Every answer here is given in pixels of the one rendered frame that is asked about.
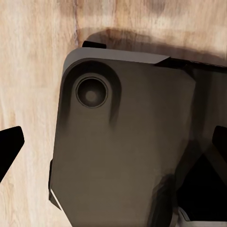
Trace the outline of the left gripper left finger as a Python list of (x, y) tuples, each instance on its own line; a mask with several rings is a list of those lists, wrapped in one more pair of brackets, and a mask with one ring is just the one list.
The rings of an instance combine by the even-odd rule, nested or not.
[(24, 143), (24, 134), (20, 126), (0, 131), (0, 183)]

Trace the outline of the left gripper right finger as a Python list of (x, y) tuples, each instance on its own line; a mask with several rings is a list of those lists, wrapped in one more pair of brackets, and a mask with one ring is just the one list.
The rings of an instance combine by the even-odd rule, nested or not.
[(227, 128), (216, 126), (213, 137), (212, 143), (227, 164)]

